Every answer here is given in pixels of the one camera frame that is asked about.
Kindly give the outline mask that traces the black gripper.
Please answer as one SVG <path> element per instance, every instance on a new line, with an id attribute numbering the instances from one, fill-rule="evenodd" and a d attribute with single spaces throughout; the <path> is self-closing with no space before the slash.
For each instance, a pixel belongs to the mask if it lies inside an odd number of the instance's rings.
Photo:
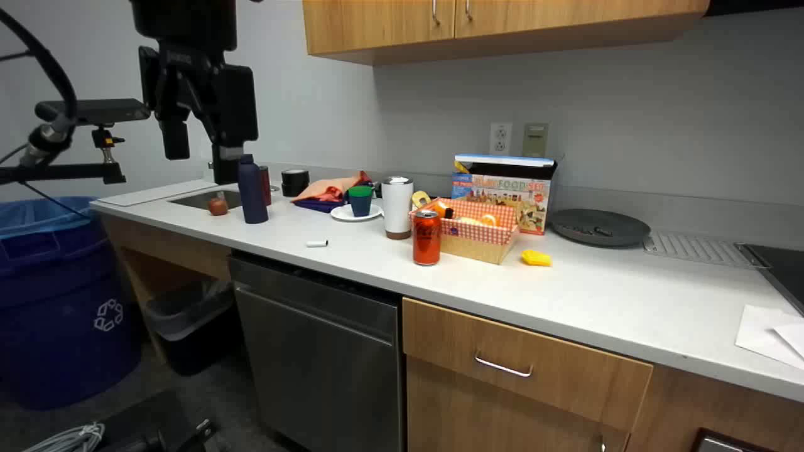
<path id="1" fill-rule="evenodd" d="M 165 158 L 191 154 L 185 117 L 195 116 L 211 139 L 214 180 L 236 183 L 242 146 L 258 138 L 254 73 L 181 47 L 141 47 L 137 63 L 144 102 L 160 126 Z"/>

